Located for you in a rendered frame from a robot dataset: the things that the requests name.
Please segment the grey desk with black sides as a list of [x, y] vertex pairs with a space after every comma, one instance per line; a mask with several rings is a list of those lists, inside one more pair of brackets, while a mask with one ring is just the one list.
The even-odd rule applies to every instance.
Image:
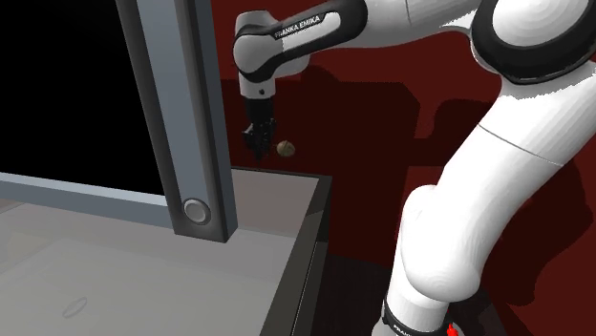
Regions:
[[331, 180], [232, 176], [225, 243], [0, 200], [0, 336], [309, 336]]

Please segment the dark robot stand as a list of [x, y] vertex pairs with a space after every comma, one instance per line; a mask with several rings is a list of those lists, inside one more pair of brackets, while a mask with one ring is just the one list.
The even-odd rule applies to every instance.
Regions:
[[[328, 254], [310, 336], [371, 336], [390, 273], [378, 264]], [[512, 336], [482, 288], [450, 304], [449, 313], [460, 336]]]

